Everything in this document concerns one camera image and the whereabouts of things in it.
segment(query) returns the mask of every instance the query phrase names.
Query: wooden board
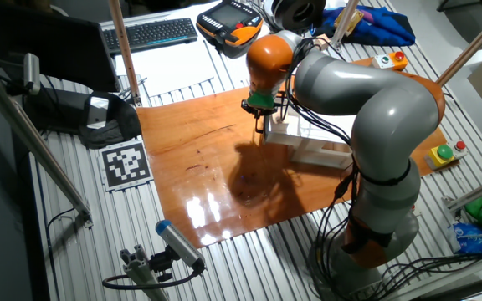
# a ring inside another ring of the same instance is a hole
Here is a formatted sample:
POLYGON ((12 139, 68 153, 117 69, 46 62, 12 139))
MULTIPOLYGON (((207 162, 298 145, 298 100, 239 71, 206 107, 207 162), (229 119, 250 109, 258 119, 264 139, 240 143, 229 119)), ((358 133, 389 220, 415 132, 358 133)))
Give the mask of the wooden board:
MULTIPOLYGON (((241 109, 248 89, 138 108, 165 218, 202 247, 327 207, 342 171, 292 163, 287 146, 260 143, 241 109)), ((437 129, 413 153, 446 143, 437 129)))

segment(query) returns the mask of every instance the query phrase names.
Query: red button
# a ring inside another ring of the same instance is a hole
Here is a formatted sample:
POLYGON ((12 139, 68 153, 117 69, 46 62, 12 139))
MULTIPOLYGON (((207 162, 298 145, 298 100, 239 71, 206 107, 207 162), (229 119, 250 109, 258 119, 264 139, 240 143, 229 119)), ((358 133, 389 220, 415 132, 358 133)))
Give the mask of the red button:
POLYGON ((397 51, 395 53, 395 59, 398 61, 402 61, 405 58, 405 54, 402 53, 401 51, 397 51))
POLYGON ((466 148, 466 144, 463 141, 459 141, 455 145, 455 148, 457 149, 457 151, 461 151, 466 148))

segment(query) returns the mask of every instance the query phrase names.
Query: green button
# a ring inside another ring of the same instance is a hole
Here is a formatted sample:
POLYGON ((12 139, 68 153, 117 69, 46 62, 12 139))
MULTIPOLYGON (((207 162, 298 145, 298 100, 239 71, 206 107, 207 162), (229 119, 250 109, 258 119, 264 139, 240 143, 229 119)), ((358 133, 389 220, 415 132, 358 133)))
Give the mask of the green button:
POLYGON ((449 160, 453 156, 453 150, 447 145, 441 145, 438 147, 438 155, 442 159, 449 160))

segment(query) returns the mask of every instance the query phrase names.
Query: keyboard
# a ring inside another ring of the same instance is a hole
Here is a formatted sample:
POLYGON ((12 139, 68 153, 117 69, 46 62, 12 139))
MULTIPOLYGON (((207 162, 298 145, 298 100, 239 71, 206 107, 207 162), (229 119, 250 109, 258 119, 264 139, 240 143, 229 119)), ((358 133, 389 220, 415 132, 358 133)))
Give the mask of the keyboard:
MULTIPOLYGON (((197 40, 197 32, 190 18, 144 23, 126 27, 131 52, 160 48, 197 40)), ((121 52, 114 29, 104 31, 105 41, 110 54, 121 52)))

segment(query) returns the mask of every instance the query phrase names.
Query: metal rod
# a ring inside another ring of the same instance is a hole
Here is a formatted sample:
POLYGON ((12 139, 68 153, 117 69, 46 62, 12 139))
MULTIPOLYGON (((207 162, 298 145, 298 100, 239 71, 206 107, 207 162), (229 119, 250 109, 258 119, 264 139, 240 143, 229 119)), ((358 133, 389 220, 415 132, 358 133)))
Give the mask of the metal rod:
POLYGON ((74 184, 66 176, 59 163, 57 163, 33 123, 23 111, 22 106, 12 97, 8 96, 1 82, 0 112, 10 124, 13 131, 33 153, 34 157, 40 162, 46 172, 48 172, 51 179, 84 218, 85 225, 91 227, 92 220, 89 206, 83 201, 81 195, 75 189, 74 184))
POLYGON ((449 82, 453 76, 466 64, 469 59, 482 47, 482 32, 469 44, 458 58, 444 71, 440 78, 436 81, 441 87, 449 82))
POLYGON ((477 200, 478 198, 482 197, 482 185, 473 191, 470 191, 469 193, 461 196, 460 198, 456 199, 455 201, 452 201, 451 204, 449 204, 448 209, 450 212, 455 212, 462 206, 477 200))
POLYGON ((139 84, 133 68, 133 60, 131 59, 130 42, 127 38, 126 26, 124 25, 124 17, 122 16, 121 4, 118 0, 109 0, 110 14, 113 17, 115 25, 116 37, 120 45, 120 52, 124 59, 127 78, 130 81, 131 96, 136 106, 142 106, 141 96, 139 94, 139 84))
POLYGON ((352 15, 355 13, 356 5, 360 0, 349 0, 349 3, 343 8, 343 15, 341 16, 341 21, 338 24, 338 28, 334 32, 334 36, 331 38, 332 45, 338 45, 341 43, 341 39, 345 34, 349 23, 351 22, 352 15))

